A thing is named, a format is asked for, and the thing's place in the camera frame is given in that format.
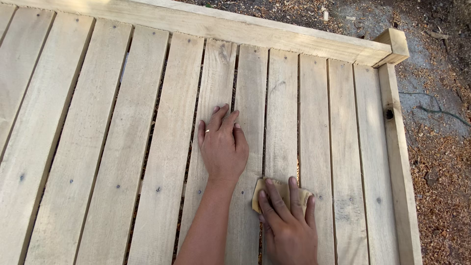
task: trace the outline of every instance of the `wooden slat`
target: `wooden slat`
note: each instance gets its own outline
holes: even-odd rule
[[[17,6],[0,4],[0,45],[17,9]]]
[[[234,109],[249,144],[249,159],[239,178],[229,208],[226,264],[258,263],[260,222],[250,207],[257,179],[262,177],[265,94],[268,49],[241,45]]]
[[[130,24],[96,22],[34,225],[28,265],[74,263],[131,30]]]
[[[422,264],[414,187],[394,65],[378,69],[401,264]]]
[[[354,65],[370,264],[399,264],[378,71]]]
[[[327,61],[300,55],[300,186],[316,196],[317,262],[335,264]]]
[[[0,166],[0,257],[5,264],[23,263],[94,23],[92,17],[57,15],[19,111]]]
[[[20,8],[0,46],[0,162],[55,16],[51,11]]]
[[[335,243],[339,265],[368,264],[352,64],[327,61]]]
[[[265,176],[288,182],[297,173],[298,55],[270,49],[269,56]],[[265,239],[262,256],[271,264]]]
[[[223,106],[225,103],[230,104],[234,84],[236,50],[237,44],[213,39],[207,40],[196,123],[204,120],[208,124],[214,106]],[[185,204],[181,218],[179,248],[187,236],[208,181],[208,172],[204,167],[198,146],[197,126],[195,130],[191,148],[190,168],[188,169]]]
[[[391,46],[383,43],[171,0],[3,1],[369,66],[391,53]]]
[[[168,36],[135,29],[76,264],[124,261]]]
[[[129,264],[172,261],[203,44],[202,37],[172,36]]]

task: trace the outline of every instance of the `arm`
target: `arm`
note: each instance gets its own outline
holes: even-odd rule
[[[209,177],[175,265],[224,263],[229,205],[249,156],[244,133],[234,124],[239,111],[223,119],[228,110],[228,104],[216,106],[208,126],[199,123],[198,145]]]

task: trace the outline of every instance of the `right hand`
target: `right hand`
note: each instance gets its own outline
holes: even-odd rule
[[[259,192],[259,203],[263,212],[259,218],[263,222],[268,255],[276,265],[317,265],[317,231],[314,218],[316,197],[311,195],[308,198],[304,218],[296,178],[290,177],[288,183],[291,212],[270,179],[265,180],[269,196],[264,190]]]

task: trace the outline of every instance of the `wood grain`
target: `wood grain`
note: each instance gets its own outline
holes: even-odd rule
[[[399,264],[378,70],[354,65],[370,264]]]
[[[401,264],[422,264],[414,187],[394,65],[378,69]]]
[[[36,218],[27,265],[74,264],[131,30],[130,24],[96,22]]]
[[[300,186],[316,196],[317,262],[335,264],[330,168],[327,61],[300,55]]]
[[[11,21],[3,44],[0,41],[0,162],[55,16],[52,11],[20,8]]]
[[[202,37],[172,36],[128,264],[172,261],[203,44]]]
[[[92,17],[57,15],[19,111],[0,166],[0,257],[5,264],[24,261],[52,154],[94,24]]]
[[[265,176],[288,182],[297,174],[298,55],[270,49],[269,57]],[[268,257],[265,239],[262,256]]]
[[[335,243],[339,265],[368,264],[352,64],[328,59]]]
[[[237,44],[272,47],[372,66],[391,46],[296,25],[170,0],[4,0],[181,32]]]
[[[234,84],[236,50],[236,44],[213,39],[207,40],[198,109],[196,111],[197,124],[200,120],[204,120],[206,124],[209,123],[214,106],[223,106],[225,103],[230,104]],[[198,146],[197,130],[196,126],[191,148],[185,204],[181,218],[179,248],[183,244],[188,229],[190,229],[208,181],[208,172],[204,167]]]
[[[14,5],[0,4],[0,45],[17,9]]]
[[[122,264],[169,33],[137,26],[76,264]]]
[[[237,68],[234,109],[249,144],[245,171],[232,195],[226,240],[226,264],[254,264],[259,256],[260,222],[252,210],[252,195],[261,178],[268,49],[241,45]]]

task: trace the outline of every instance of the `left hand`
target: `left hand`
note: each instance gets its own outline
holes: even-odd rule
[[[247,164],[249,145],[240,125],[234,123],[239,111],[223,119],[228,111],[228,104],[221,108],[216,106],[208,126],[200,121],[198,145],[209,174],[208,182],[235,187]]]

